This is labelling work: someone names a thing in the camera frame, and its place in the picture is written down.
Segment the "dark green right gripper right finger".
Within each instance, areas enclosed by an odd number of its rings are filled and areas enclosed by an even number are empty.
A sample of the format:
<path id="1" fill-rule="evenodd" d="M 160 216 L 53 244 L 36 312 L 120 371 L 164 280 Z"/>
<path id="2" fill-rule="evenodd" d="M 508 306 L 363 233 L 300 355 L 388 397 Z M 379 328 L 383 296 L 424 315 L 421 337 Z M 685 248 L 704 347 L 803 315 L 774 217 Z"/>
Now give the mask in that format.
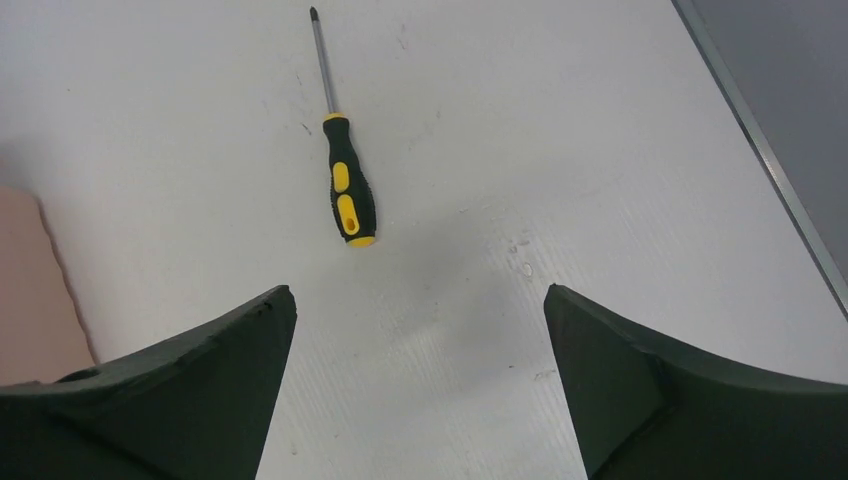
<path id="1" fill-rule="evenodd" d="M 847 388 L 740 363 L 552 285 L 544 314 L 591 479 L 843 479 Z"/>

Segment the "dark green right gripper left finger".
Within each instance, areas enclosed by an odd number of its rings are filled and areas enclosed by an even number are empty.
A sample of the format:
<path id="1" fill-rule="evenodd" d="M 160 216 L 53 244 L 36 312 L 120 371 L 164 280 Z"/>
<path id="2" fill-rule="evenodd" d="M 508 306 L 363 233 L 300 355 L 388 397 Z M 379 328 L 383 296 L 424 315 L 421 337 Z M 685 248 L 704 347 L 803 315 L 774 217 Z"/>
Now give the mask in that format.
<path id="1" fill-rule="evenodd" d="M 297 321 L 276 286 L 52 383 L 1 390 L 5 479 L 252 479 Z"/>

